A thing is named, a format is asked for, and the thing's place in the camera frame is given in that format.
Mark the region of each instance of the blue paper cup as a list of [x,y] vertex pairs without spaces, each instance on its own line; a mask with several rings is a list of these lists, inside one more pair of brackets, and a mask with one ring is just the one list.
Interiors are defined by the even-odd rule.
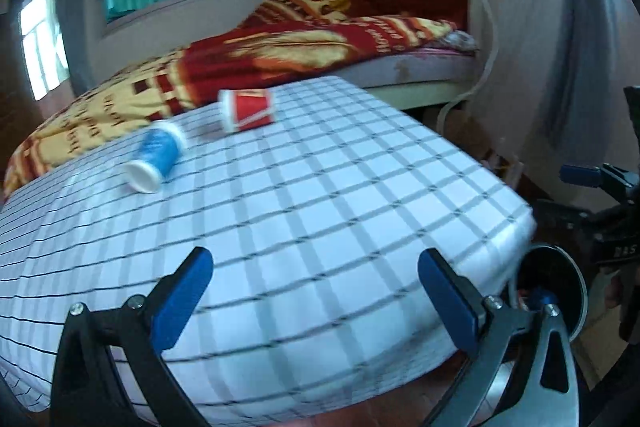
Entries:
[[187,141],[175,123],[165,120],[153,123],[135,159],[124,165],[130,187],[145,194],[158,192],[185,149]]

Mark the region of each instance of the mattress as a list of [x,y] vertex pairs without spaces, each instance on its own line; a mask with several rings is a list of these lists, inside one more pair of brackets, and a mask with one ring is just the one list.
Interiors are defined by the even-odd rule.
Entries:
[[474,78],[475,68],[474,54],[442,48],[420,48],[354,64],[335,74],[355,86],[367,89],[434,80],[468,82]]
[[[225,136],[217,104],[177,116],[190,147],[162,192],[121,174],[144,130],[20,188],[0,212],[0,374],[49,406],[69,306],[146,295],[193,247],[212,281],[169,369],[212,425],[338,409],[434,369],[454,346],[417,278],[438,248],[498,293],[533,230],[528,205],[407,115],[328,76],[273,89],[275,124]],[[149,409],[123,354],[138,413]]]

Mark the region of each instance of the floor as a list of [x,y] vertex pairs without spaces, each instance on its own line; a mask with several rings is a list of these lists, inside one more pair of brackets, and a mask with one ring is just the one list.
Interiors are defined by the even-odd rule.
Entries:
[[[418,427],[450,387],[464,360],[463,355],[456,354],[435,371],[389,393],[280,427]],[[473,425],[492,416],[512,367],[513,363],[507,363],[500,368]]]

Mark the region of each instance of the blanket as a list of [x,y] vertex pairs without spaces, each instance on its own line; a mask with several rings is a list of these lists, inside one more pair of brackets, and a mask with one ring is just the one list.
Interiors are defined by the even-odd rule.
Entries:
[[88,150],[155,120],[255,89],[318,76],[446,36],[446,22],[395,16],[307,17],[240,26],[120,71],[41,124],[12,155],[4,199]]

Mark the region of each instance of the bolt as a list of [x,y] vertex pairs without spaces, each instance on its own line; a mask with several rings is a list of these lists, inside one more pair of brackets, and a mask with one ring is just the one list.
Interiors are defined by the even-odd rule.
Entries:
[[78,317],[84,311],[84,304],[82,302],[76,302],[75,304],[71,304],[71,308],[69,308],[69,313],[71,313],[74,317]]
[[132,310],[139,310],[145,303],[144,295],[133,295],[127,299],[127,306]]
[[545,312],[551,315],[552,317],[558,317],[558,315],[560,314],[560,310],[558,306],[556,306],[555,304],[546,304]]
[[484,299],[484,303],[489,306],[492,310],[499,310],[504,306],[504,302],[499,297],[494,297],[493,295],[489,295],[486,299]]

